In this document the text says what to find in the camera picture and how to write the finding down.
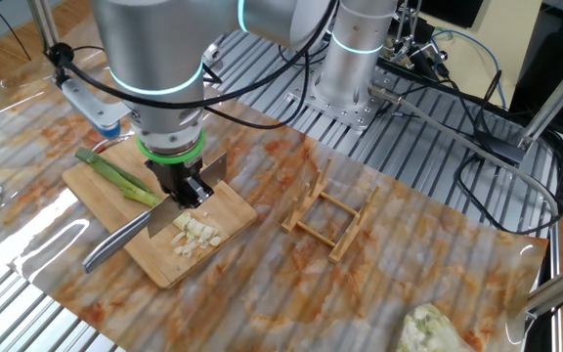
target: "metal table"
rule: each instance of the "metal table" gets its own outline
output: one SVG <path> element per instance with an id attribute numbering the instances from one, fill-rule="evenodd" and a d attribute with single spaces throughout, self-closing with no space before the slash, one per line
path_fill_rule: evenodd
<path id="1" fill-rule="evenodd" d="M 283 64 L 277 45 L 243 32 L 235 32 L 221 43 L 222 63 L 213 69 L 223 79 L 222 91 L 250 84 Z M 405 79 L 387 73 L 381 85 L 398 93 L 416 87 Z M 275 82 L 247 94 L 240 100 L 274 117 L 292 114 L 296 102 L 288 92 L 301 85 L 301 66 L 287 71 Z M 459 100 L 434 89 L 410 94 L 408 99 L 432 117 L 471 133 Z M 470 105 L 472 112 L 478 107 Z M 493 134 L 513 136 L 521 127 L 486 113 Z M 375 168 L 468 217 L 489 224 L 456 186 L 454 172 L 471 155 L 466 148 L 437 132 L 419 119 L 389 109 L 365 131 L 351 129 L 319 112 L 304 108 L 291 126 L 321 143 Z M 551 149 L 543 142 L 534 144 L 521 169 L 548 188 L 557 187 L 557 167 Z M 550 213 L 540 195 L 523 182 L 487 163 L 464 170 L 462 178 L 476 197 L 506 228 L 523 230 L 548 221 Z M 531 234 L 550 240 L 551 278 L 559 272 L 557 225 Z M 561 312 L 552 318 L 552 351 L 561 351 Z M 0 351 L 116 351 L 122 350 L 86 323 L 60 306 L 51 297 L 0 264 Z"/>

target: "green ring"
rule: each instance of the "green ring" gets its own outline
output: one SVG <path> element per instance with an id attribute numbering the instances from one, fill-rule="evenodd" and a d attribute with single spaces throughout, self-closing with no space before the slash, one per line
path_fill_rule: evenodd
<path id="1" fill-rule="evenodd" d="M 136 142 L 138 144 L 138 149 L 140 149 L 143 155 L 148 157 L 151 161 L 171 165 L 189 161 L 199 155 L 201 153 L 201 150 L 203 149 L 203 144 L 205 142 L 205 132 L 201 129 L 201 135 L 199 136 L 199 141 L 196 143 L 196 146 L 192 148 L 188 153 L 178 156 L 162 156 L 153 154 L 143 145 L 143 142 L 141 142 L 140 138 L 136 137 Z"/>

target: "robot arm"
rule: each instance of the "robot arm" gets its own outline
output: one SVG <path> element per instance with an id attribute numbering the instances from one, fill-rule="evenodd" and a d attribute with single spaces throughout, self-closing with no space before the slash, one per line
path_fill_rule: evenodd
<path id="1" fill-rule="evenodd" d="M 199 101 L 201 55 L 218 36 L 241 29 L 290 48 L 314 34 L 328 0 L 92 0 L 93 14 L 120 90 L 161 102 Z M 212 194 L 199 177 L 201 109 L 124 104 L 148 167 L 185 207 Z"/>

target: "knife blade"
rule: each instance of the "knife blade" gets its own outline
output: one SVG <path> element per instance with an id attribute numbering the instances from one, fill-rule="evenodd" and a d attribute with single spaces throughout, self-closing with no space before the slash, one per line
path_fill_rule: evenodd
<path id="1" fill-rule="evenodd" d="M 225 178 L 226 174 L 227 154 L 223 154 L 201 171 L 200 178 L 207 186 L 214 188 L 214 186 Z M 185 210 L 185 207 L 181 206 L 171 197 L 165 198 L 162 203 L 151 211 L 149 225 L 147 226 L 149 237 L 153 238 L 162 231 L 162 229 L 170 225 L 173 220 L 180 216 Z"/>
<path id="2" fill-rule="evenodd" d="M 227 175 L 227 153 L 221 155 L 201 171 L 200 177 L 206 185 L 214 188 Z"/>
<path id="3" fill-rule="evenodd" d="M 145 229 L 150 221 L 150 215 L 150 211 L 142 213 L 122 228 L 116 230 L 116 232 L 95 247 L 95 249 L 93 249 L 93 251 L 82 261 L 84 273 L 90 274 L 106 260 L 110 259 L 128 242 L 132 241 L 138 233 Z"/>
<path id="4" fill-rule="evenodd" d="M 150 239 L 172 223 L 186 209 L 186 207 L 173 200 L 172 197 L 167 197 L 160 204 L 156 205 L 151 211 L 149 225 L 147 225 Z"/>

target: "stained plastic wrap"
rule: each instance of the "stained plastic wrap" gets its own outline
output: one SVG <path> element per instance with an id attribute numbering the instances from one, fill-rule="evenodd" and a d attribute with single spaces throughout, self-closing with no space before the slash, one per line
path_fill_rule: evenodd
<path id="1" fill-rule="evenodd" d="M 65 41 L 98 44 L 92 19 Z M 109 82 L 105 57 L 76 61 Z M 78 147 L 102 141 L 65 101 L 44 60 L 0 87 L 0 260 L 130 351 L 383 351 L 411 308 L 432 303 L 475 351 L 518 351 L 546 241 L 483 226 L 291 128 L 207 116 L 204 161 L 228 153 L 226 181 L 258 220 L 176 287 L 158 289 L 124 251 L 91 275 L 81 260 L 108 233 L 62 180 Z M 220 109 L 267 122 L 238 103 Z M 125 123 L 123 131 L 129 126 Z M 375 211 L 338 265 L 330 248 L 280 222 L 333 164 L 326 191 Z M 348 213 L 317 201 L 302 219 L 331 239 Z"/>

